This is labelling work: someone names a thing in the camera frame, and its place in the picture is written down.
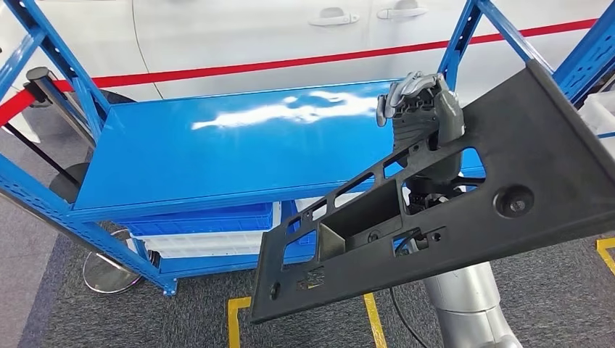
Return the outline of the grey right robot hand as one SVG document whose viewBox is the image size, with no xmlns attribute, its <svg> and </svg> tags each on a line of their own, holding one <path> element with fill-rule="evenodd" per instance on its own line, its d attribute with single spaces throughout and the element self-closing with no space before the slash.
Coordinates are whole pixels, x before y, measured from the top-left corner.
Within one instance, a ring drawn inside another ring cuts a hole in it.
<svg viewBox="0 0 615 348">
<path fill-rule="evenodd" d="M 442 73 L 410 72 L 377 98 L 376 123 L 392 121 L 394 148 L 435 138 L 438 148 L 465 133 L 463 110 Z"/>
</svg>

